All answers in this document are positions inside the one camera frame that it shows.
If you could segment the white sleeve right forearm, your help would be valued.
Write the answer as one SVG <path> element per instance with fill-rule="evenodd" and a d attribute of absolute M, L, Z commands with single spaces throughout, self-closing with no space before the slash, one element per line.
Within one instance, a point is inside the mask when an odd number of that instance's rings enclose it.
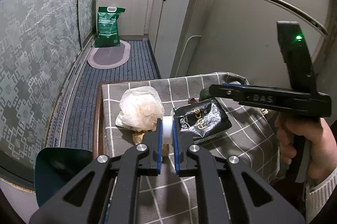
<path fill-rule="evenodd" d="M 319 185 L 306 185 L 306 223 L 311 223 L 320 213 L 336 188 L 336 169 Z"/>

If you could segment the right hand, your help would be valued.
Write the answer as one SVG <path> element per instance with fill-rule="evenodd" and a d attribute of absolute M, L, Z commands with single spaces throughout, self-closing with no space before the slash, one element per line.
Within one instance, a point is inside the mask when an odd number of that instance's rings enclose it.
<path fill-rule="evenodd" d="M 281 159 L 293 166 L 301 160 L 305 143 L 310 143 L 307 176 L 314 185 L 321 184 L 336 169 L 336 139 L 324 118 L 317 121 L 296 120 L 280 114 L 276 121 Z"/>

